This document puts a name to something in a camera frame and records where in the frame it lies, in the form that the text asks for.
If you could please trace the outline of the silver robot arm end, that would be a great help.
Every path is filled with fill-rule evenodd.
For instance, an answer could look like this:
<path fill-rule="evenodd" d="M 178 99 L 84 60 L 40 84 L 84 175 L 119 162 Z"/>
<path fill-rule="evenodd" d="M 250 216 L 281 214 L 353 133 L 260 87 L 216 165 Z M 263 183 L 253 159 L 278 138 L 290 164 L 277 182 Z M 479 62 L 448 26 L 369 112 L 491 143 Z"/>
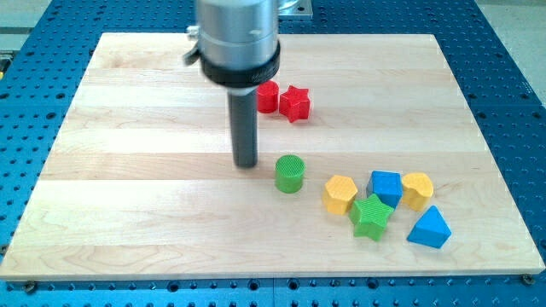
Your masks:
<path fill-rule="evenodd" d="M 280 66 L 275 0 L 196 0 L 196 24 L 187 28 L 194 47 L 184 64 L 201 71 L 229 94 L 247 96 Z"/>

